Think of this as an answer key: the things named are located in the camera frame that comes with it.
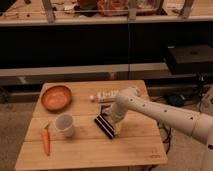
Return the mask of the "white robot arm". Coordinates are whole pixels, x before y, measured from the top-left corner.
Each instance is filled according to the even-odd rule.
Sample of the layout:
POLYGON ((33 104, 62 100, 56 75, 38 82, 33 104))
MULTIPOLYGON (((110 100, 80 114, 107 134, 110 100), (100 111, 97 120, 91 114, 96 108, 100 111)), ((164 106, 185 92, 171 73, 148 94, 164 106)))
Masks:
POLYGON ((140 97, 138 87, 120 90, 111 107, 114 123, 131 110, 164 123, 205 145, 201 171, 213 171, 213 116, 188 109, 152 102, 140 97))

